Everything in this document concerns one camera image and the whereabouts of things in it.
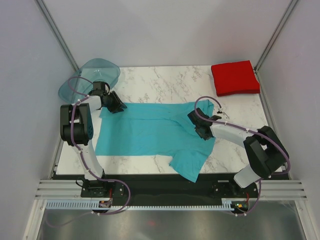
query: red folded cloth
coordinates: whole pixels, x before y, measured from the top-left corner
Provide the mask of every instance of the red folded cloth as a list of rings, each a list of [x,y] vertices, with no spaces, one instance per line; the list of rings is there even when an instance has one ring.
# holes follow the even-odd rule
[[[260,93],[260,85],[249,60],[213,65],[211,71],[218,97]]]

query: marble table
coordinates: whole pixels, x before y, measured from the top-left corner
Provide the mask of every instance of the marble table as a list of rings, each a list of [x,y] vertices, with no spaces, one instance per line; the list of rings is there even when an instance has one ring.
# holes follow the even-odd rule
[[[201,96],[217,97],[211,66],[161,66],[121,68],[119,81],[114,89],[124,103],[181,104],[194,102]],[[217,98],[229,116],[228,122],[246,127],[267,125],[258,94],[240,94]],[[96,147],[100,133],[100,111],[92,115]],[[98,156],[106,174],[176,174],[169,166],[170,156]],[[201,173],[233,173],[248,162],[244,148],[217,139],[211,155]],[[82,175],[84,171],[71,147],[62,147],[57,175]]]

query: transparent plastic bowl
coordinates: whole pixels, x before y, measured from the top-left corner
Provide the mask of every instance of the transparent plastic bowl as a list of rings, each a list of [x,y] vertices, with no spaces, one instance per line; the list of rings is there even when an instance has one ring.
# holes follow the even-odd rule
[[[109,84],[110,89],[112,89],[118,82],[119,75],[120,68],[117,65],[102,58],[94,58],[84,64],[71,77],[80,76],[90,80],[91,82],[103,81]],[[93,89],[91,83],[81,78],[71,79],[70,85],[76,91],[83,94],[88,94]],[[73,92],[68,86],[67,81],[65,81],[64,84],[60,87],[58,95],[63,101],[69,104],[73,104],[78,99],[82,99],[84,97]]]

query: gray wall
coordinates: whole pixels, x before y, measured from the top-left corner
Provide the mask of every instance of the gray wall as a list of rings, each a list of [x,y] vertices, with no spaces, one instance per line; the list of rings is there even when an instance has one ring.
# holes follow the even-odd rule
[[[300,1],[260,70],[291,174],[320,226],[320,1]]]
[[[44,0],[79,66],[256,64],[290,0]]]
[[[59,136],[73,73],[33,0],[0,1],[0,239],[21,239]]]

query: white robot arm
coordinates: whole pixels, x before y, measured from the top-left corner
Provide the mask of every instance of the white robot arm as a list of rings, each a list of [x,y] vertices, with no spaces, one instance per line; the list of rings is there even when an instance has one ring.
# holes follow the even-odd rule
[[[94,112],[98,109],[101,109],[101,107],[102,107],[101,99],[99,96],[89,97],[87,100],[82,102],[81,106],[83,106],[83,105],[84,106],[89,105],[90,114],[92,114],[92,112]],[[94,147],[92,145],[92,139],[90,139],[88,141],[87,145],[78,144],[78,146],[82,149],[83,158],[85,159],[85,162],[86,162],[87,166],[89,167],[89,169],[94,173],[94,175],[101,178],[104,170],[98,162]],[[71,147],[76,152],[78,159],[80,160],[80,163],[81,163],[82,168],[84,170],[84,178],[88,179],[90,181],[96,180],[96,178],[86,170],[86,167],[84,166],[83,162],[81,161],[81,156],[80,156],[80,152],[79,152],[78,148],[76,148],[75,146],[71,146]]]
[[[205,115],[200,108],[197,108],[197,113],[202,118],[208,120],[217,121],[221,119],[221,117],[217,115],[212,117]],[[205,121],[199,118],[195,110],[190,112],[188,117],[195,125],[195,131],[204,140],[208,140],[212,137],[221,138],[245,149],[249,165],[235,174],[233,178],[241,188],[246,188],[260,179],[270,177],[271,174],[286,163],[283,154],[274,146],[274,144],[266,141],[261,136],[254,134],[254,132],[258,132],[260,135],[271,139],[289,158],[288,152],[269,126],[263,126],[260,129],[251,128],[251,131],[249,131],[249,128],[241,126],[235,128],[227,124],[221,124],[221,122],[215,123]]]

